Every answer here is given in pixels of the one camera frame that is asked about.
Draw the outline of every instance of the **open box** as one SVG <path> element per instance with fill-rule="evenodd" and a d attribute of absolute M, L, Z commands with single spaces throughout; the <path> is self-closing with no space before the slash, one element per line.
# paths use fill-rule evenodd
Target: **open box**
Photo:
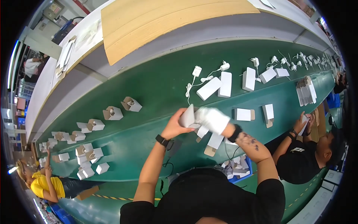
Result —
<path fill-rule="evenodd" d="M 124 98 L 121 104 L 124 107 L 124 109 L 128 111 L 139 112 L 140 109 L 142 109 L 142 106 L 135 99 L 129 96 L 126 96 L 126 98 Z"/>
<path fill-rule="evenodd" d="M 106 110 L 103 110 L 103 116 L 105 120 L 120 120 L 123 118 L 121 109 L 109 106 Z"/>

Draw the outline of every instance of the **smartwatch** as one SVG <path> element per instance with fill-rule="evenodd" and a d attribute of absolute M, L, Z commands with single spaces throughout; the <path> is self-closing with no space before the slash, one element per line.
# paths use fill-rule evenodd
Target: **smartwatch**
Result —
<path fill-rule="evenodd" d="M 241 127 L 238 124 L 234 124 L 235 131 L 230 138 L 227 138 L 230 142 L 235 142 L 239 134 L 242 132 Z"/>
<path fill-rule="evenodd" d="M 165 148 L 167 147 L 169 140 L 166 140 L 165 138 L 163 138 L 160 135 L 157 135 L 157 137 L 155 137 L 155 139 L 157 140 L 157 142 L 159 142 L 161 145 L 163 145 Z"/>

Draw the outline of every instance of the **blue plastic bin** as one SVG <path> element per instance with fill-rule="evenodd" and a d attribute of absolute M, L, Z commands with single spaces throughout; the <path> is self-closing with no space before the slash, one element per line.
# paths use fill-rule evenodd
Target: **blue plastic bin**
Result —
<path fill-rule="evenodd" d="M 251 159 L 250 159 L 248 156 L 246 156 L 245 161 L 247 162 L 248 169 L 250 170 L 250 174 L 249 174 L 249 175 L 244 176 L 243 178 L 240 178 L 240 177 L 238 177 L 238 176 L 234 176 L 233 178 L 229 179 L 229 182 L 230 182 L 230 183 L 235 184 L 235 183 L 237 183 L 237 182 L 239 182 L 239 181 L 242 181 L 242 180 L 244 180 L 244 179 L 249 178 L 249 177 L 251 177 L 251 176 L 252 176 L 252 165 L 251 165 Z"/>

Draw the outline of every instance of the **hair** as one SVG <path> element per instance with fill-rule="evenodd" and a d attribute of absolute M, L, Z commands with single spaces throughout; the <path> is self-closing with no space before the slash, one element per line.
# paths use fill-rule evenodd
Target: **hair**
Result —
<path fill-rule="evenodd" d="M 332 151 L 332 155 L 326 164 L 335 166 L 341 161 L 343 153 L 345 152 L 345 140 L 341 129 L 332 126 L 331 132 L 333 134 L 333 139 L 329 144 L 329 148 Z"/>
<path fill-rule="evenodd" d="M 25 174 L 24 174 L 24 172 L 23 172 L 23 170 L 24 170 L 24 164 L 23 164 L 20 160 L 18 160 L 18 161 L 16 162 L 16 166 L 18 167 L 18 168 L 16 169 L 16 171 L 18 172 L 19 177 L 21 178 L 21 180 L 23 180 L 23 181 L 25 182 L 26 187 L 27 187 L 28 189 L 31 189 L 31 185 L 27 182 L 27 178 L 26 178 L 26 176 L 25 176 Z"/>

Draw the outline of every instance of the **flat cardboard sheet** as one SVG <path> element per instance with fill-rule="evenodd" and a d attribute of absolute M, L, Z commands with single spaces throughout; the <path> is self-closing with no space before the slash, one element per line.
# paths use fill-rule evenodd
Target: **flat cardboard sheet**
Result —
<path fill-rule="evenodd" d="M 155 38 L 215 17 L 260 13 L 248 0 L 117 0 L 101 10 L 110 65 Z"/>

